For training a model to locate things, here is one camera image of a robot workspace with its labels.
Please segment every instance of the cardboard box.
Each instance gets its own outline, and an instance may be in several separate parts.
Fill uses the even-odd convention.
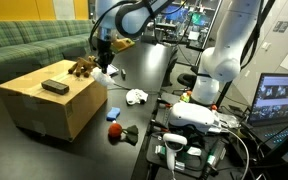
[[[92,77],[68,74],[75,62],[63,60],[0,85],[0,95],[18,127],[73,141],[107,99],[106,87]],[[69,86],[65,95],[42,88],[52,79]]]

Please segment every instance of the brown plush animal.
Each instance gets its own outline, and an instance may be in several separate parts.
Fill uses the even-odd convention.
[[[84,58],[78,57],[77,62],[68,70],[68,73],[73,74],[76,70],[75,75],[80,77],[83,71],[84,77],[89,77],[92,70],[97,67],[95,59],[94,56],[89,56],[87,61]]]

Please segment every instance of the laptop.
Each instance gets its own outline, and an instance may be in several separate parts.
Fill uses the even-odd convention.
[[[262,73],[245,127],[262,142],[288,126],[288,74]],[[269,141],[273,148],[288,128]]]

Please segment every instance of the black tabletop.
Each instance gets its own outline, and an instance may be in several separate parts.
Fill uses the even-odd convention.
[[[140,43],[121,52],[113,64],[124,68],[127,77],[125,81],[114,77],[116,83],[158,91],[168,64],[167,52],[165,47]],[[0,99],[0,179],[131,179],[157,95],[151,92],[144,105],[127,106],[126,93],[108,90],[108,100],[72,143],[16,128]],[[111,122],[106,121],[106,114],[112,107],[121,109],[117,122],[123,128],[138,127],[135,146],[109,141]]]

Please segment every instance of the red ball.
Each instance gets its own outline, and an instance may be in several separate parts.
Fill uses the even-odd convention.
[[[111,124],[110,128],[108,129],[108,135],[110,137],[120,137],[122,134],[122,126],[120,124],[117,123],[113,123]]]

